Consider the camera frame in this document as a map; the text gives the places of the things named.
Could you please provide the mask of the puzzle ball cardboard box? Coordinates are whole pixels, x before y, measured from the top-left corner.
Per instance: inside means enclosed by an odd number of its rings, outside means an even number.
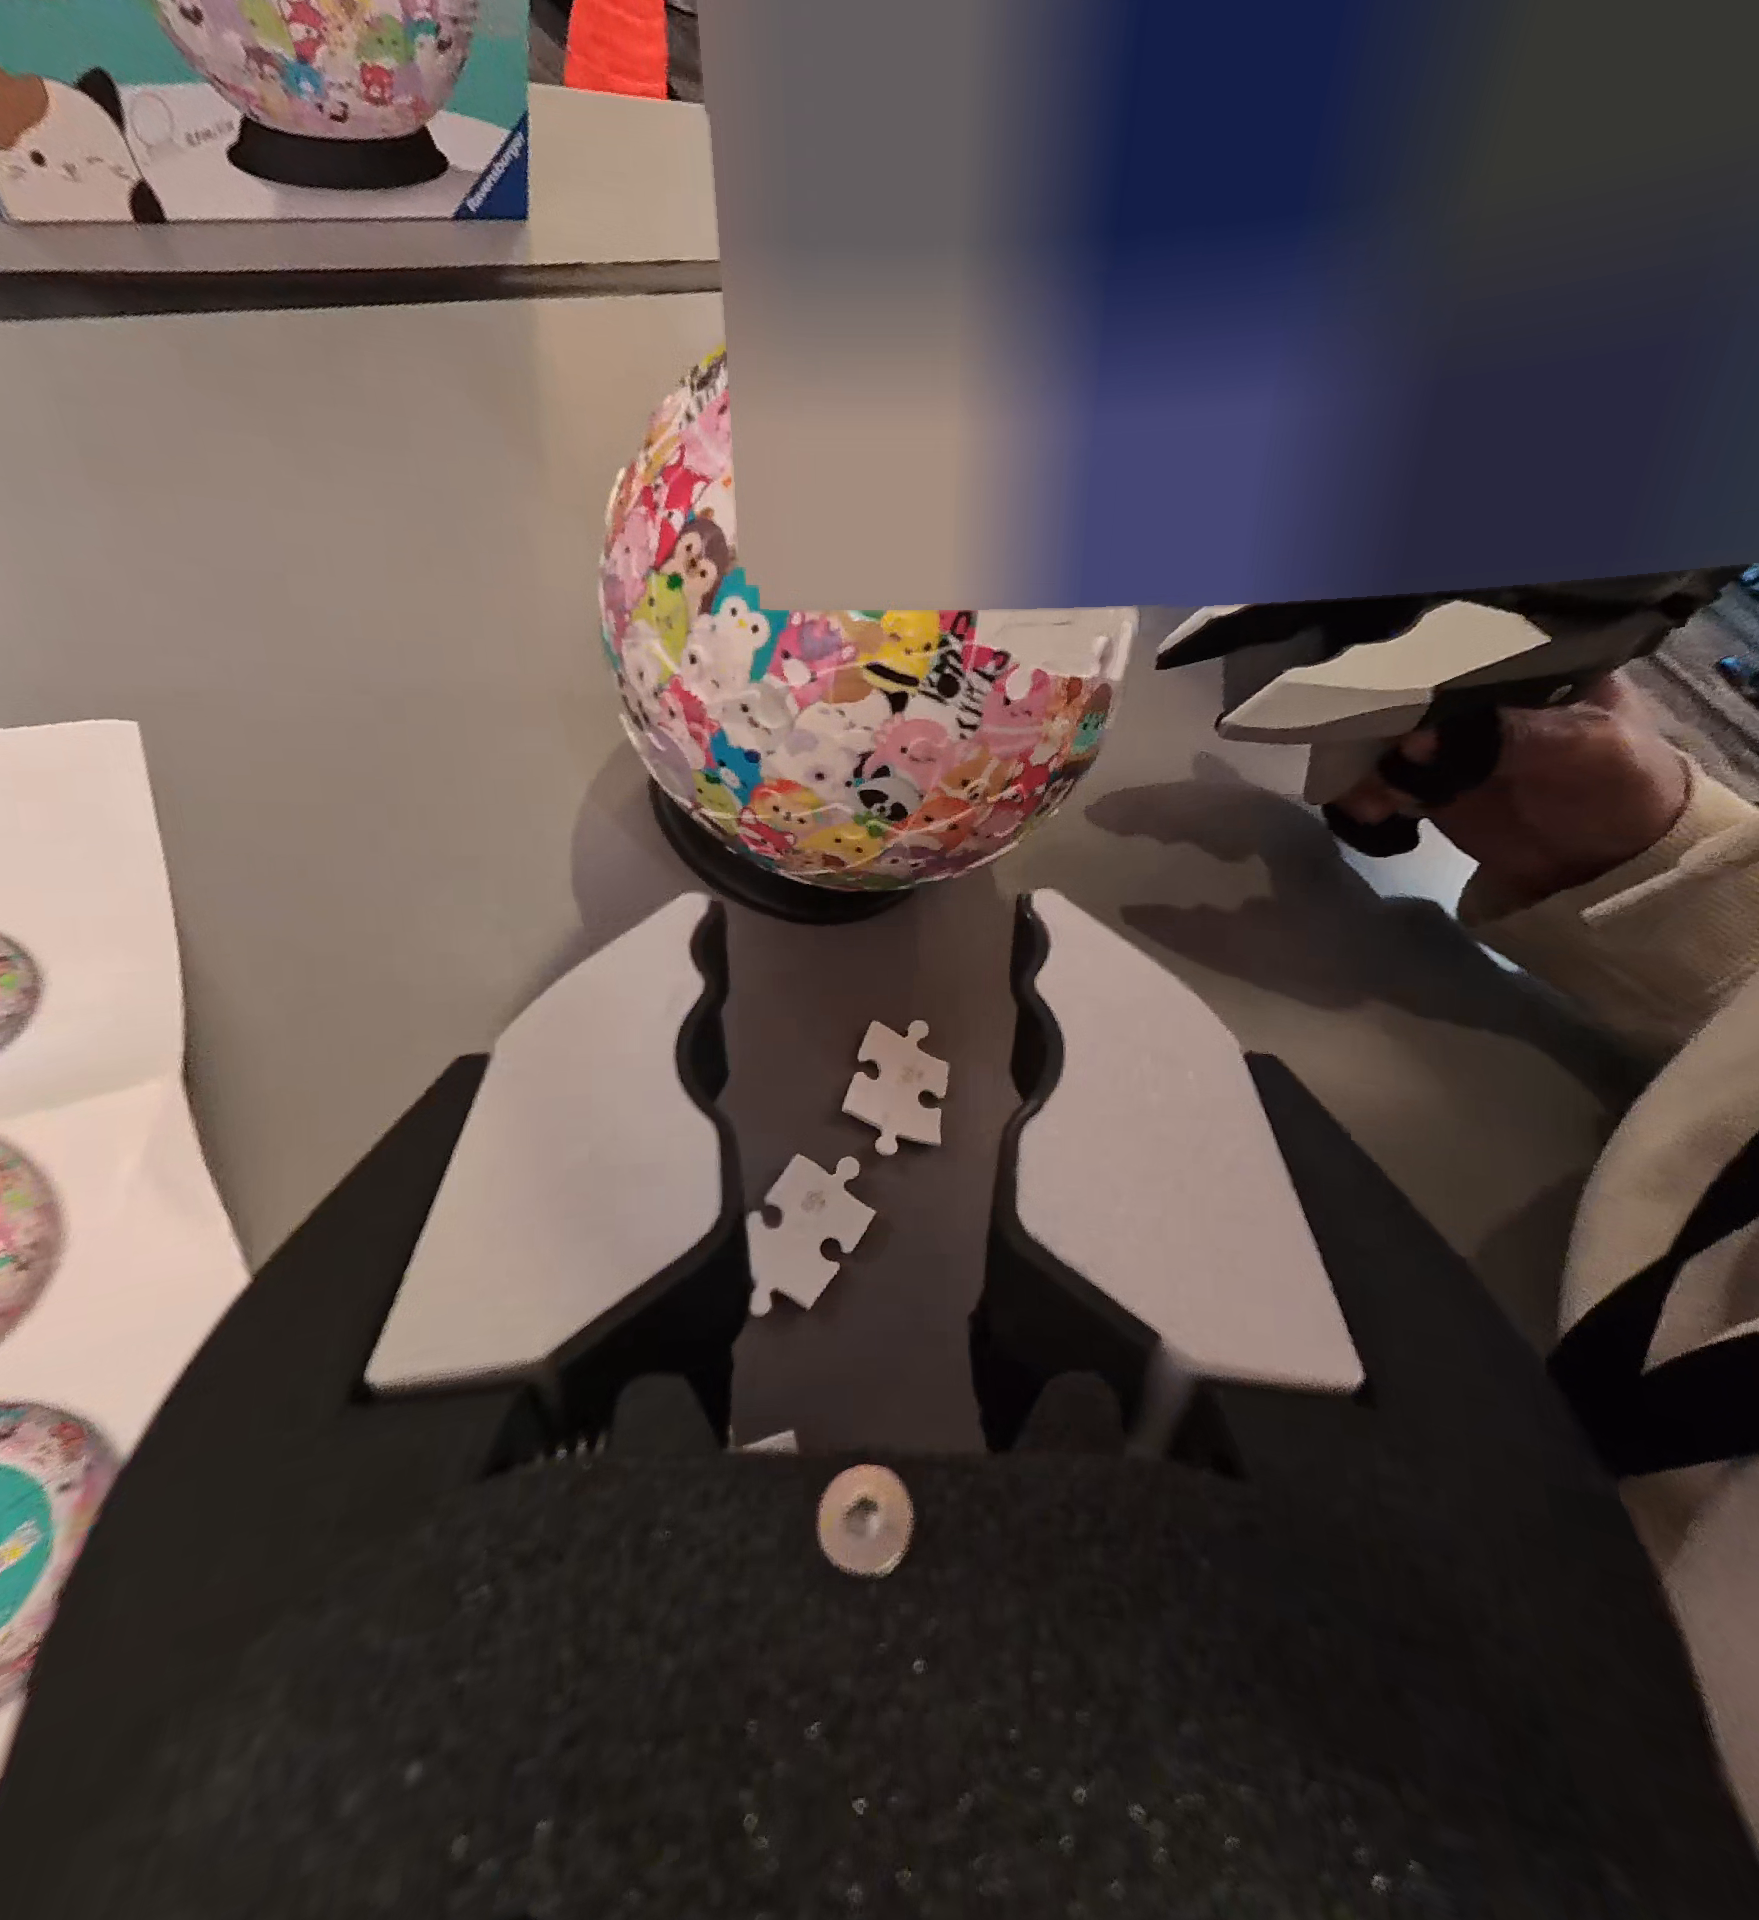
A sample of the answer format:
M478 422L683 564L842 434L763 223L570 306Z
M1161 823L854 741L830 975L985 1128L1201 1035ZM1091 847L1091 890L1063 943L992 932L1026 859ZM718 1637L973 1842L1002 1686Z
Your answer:
M15 228L529 215L526 2L0 2Z

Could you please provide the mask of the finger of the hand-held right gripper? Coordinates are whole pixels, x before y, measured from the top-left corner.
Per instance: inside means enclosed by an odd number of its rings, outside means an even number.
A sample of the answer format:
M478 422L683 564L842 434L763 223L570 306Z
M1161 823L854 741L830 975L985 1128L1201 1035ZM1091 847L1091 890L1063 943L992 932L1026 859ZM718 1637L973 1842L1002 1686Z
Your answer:
M1306 662L1330 660L1407 631L1441 596L1341 596L1323 600L1203 607L1158 645L1156 670L1229 660L1254 649L1304 648Z
M1390 741L1531 680L1548 636L1525 617L1419 617L1229 700L1216 732L1259 743Z

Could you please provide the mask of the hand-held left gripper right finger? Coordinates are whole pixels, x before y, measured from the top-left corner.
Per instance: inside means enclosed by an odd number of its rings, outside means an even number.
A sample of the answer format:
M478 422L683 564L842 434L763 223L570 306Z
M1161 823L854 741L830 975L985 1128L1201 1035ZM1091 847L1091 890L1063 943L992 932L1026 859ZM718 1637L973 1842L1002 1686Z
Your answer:
M1059 1379L1119 1444L1234 1453L1221 1393L1357 1403L1368 1374L1248 1054L1159 962L1052 888L1019 900L1011 1079L967 1368L1014 1447Z

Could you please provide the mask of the person's right forearm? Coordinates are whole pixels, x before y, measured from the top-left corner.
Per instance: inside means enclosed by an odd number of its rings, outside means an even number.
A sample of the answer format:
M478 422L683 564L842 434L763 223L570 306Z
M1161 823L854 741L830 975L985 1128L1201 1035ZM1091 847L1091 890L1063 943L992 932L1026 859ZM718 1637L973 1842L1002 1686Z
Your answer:
M1457 915L1466 932L1647 1061L1666 1061L1759 972L1759 855L1683 859L1759 823L1759 805L1679 754L1683 802L1646 848L1535 903L1484 867Z

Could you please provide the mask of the puzzle instruction leaflet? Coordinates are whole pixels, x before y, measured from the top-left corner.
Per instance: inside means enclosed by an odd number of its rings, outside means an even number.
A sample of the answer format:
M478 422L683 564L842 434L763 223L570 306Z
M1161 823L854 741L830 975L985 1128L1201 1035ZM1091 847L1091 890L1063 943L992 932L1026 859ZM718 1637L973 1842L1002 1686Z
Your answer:
M138 732L0 732L0 1771L117 1472L248 1281Z

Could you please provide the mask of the person's right hand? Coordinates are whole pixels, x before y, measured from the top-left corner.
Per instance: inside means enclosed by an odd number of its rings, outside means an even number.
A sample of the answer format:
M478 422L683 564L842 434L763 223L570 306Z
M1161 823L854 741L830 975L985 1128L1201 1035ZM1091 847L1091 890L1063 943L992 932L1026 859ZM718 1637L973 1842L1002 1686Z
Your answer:
M1495 918L1604 880L1682 816L1693 765L1623 676L1561 708L1506 708L1490 775L1422 813L1474 862Z

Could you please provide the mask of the black ball stand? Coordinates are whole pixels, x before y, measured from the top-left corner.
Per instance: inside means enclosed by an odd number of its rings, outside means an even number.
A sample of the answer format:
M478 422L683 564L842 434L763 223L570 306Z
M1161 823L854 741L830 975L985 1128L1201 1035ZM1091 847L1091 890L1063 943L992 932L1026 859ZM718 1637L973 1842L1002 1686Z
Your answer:
M752 862L744 850L732 848L721 836L699 827L693 813L670 796L651 777L648 778L648 801L665 845L685 873L698 880L703 893L793 926L869 922L881 914L891 914L909 900L928 898L949 881L990 872L1005 856L1002 850L990 853L955 873L916 878L904 885L881 885L877 890L830 888Z

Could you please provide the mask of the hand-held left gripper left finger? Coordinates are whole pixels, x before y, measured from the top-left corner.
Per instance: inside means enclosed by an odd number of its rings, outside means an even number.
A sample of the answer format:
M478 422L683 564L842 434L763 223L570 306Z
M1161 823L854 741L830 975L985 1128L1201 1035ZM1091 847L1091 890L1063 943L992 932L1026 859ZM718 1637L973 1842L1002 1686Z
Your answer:
M529 1385L563 1445L635 1379L729 1437L749 1315L724 912L681 893L539 993L490 1049L369 1351L380 1400Z

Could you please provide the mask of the orange safety cone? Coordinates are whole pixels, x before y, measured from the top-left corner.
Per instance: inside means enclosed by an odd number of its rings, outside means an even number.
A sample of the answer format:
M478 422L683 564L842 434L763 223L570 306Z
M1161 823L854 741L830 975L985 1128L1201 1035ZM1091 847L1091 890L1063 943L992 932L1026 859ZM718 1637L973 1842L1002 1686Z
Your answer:
M564 86L617 98L665 103L671 98L670 66L670 3L567 3Z

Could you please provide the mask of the colourful puzzle ball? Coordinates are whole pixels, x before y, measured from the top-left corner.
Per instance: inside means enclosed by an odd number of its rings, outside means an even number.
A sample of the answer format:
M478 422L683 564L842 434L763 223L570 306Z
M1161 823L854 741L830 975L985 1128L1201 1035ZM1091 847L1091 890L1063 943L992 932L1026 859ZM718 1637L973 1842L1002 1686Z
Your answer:
M891 898L1005 856L1084 778L1139 611L785 611L735 533L724 346L602 515L602 657L671 821L754 881Z

